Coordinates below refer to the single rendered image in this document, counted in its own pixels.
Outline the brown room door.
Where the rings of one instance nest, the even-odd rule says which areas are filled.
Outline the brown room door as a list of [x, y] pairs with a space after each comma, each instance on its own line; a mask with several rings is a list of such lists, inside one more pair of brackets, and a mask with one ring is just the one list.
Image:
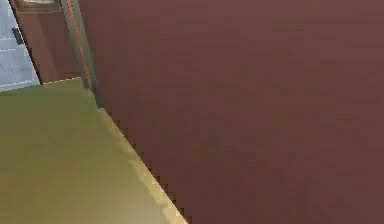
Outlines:
[[59, 0], [38, 4], [8, 0], [42, 83], [80, 76]]

